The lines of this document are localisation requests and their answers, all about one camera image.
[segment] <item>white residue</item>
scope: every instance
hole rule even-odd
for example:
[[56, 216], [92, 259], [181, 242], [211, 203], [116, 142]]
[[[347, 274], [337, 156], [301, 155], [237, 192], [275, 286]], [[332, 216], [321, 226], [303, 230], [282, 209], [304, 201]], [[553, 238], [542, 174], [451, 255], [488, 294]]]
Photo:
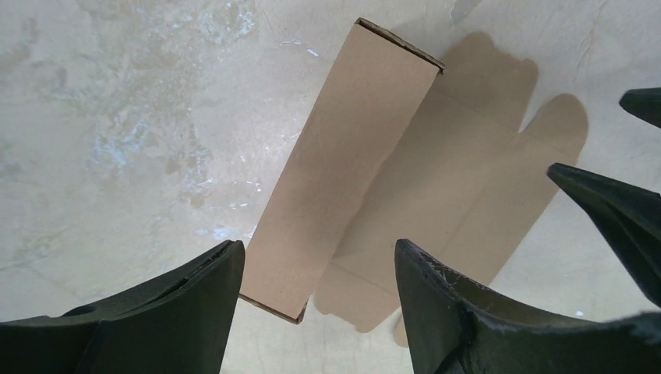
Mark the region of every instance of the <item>white residue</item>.
[[209, 41], [227, 44], [249, 34], [255, 28], [255, 13], [251, 2], [231, 0], [224, 8], [203, 12], [198, 30]]
[[200, 143], [195, 126], [190, 128], [188, 136], [189, 149], [183, 157], [186, 173], [183, 176], [182, 193], [188, 197], [204, 196], [214, 184], [210, 175], [214, 155]]
[[[114, 118], [115, 126], [120, 127], [119, 118]], [[109, 164], [110, 168], [121, 168], [131, 164], [130, 154], [140, 153], [149, 135], [149, 127], [146, 123], [138, 121], [128, 134], [105, 135], [97, 133], [94, 137], [94, 147], [91, 158], [97, 164]]]
[[253, 230], [249, 232], [248, 234], [243, 234], [248, 239], [252, 239], [253, 235], [255, 235], [255, 230], [257, 229], [257, 225], [253, 226]]
[[216, 240], [225, 240], [232, 236], [233, 231], [227, 228], [215, 228], [214, 229], [214, 239]]
[[300, 41], [299, 39], [293, 39], [292, 41], [283, 41], [279, 45], [281, 47], [285, 47], [285, 46], [288, 46], [288, 45], [301, 45], [301, 44], [303, 44], [303, 42]]

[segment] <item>concrete floor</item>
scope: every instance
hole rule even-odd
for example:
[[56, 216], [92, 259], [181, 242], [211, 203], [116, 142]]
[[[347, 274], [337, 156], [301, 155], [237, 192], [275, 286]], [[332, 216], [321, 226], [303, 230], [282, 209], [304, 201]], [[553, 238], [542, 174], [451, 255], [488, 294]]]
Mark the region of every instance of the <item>concrete floor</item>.
[[[246, 242], [334, 56], [364, 16], [441, 56], [473, 31], [539, 66], [589, 115], [580, 168], [661, 190], [661, 131], [617, 107], [661, 86], [653, 0], [0, 2], [0, 319], [56, 316]], [[652, 306], [556, 196], [492, 284], [605, 320]], [[226, 373], [411, 372], [392, 329], [312, 303], [293, 326], [239, 302]]]

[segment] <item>cardboard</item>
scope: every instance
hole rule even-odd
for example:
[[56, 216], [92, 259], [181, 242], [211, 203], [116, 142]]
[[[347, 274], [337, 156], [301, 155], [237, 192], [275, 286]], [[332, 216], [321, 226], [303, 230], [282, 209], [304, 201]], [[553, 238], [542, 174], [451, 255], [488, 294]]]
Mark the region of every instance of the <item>cardboard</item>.
[[369, 185], [442, 69], [387, 30], [358, 20], [249, 243], [242, 298], [301, 321]]
[[[574, 164], [585, 109], [560, 95], [519, 133], [537, 81], [533, 61], [470, 34], [437, 78], [382, 165], [315, 294], [322, 313], [372, 330], [398, 307], [393, 251], [409, 238], [441, 262], [489, 284], [558, 188], [554, 162]], [[405, 344], [404, 328], [396, 328]]]

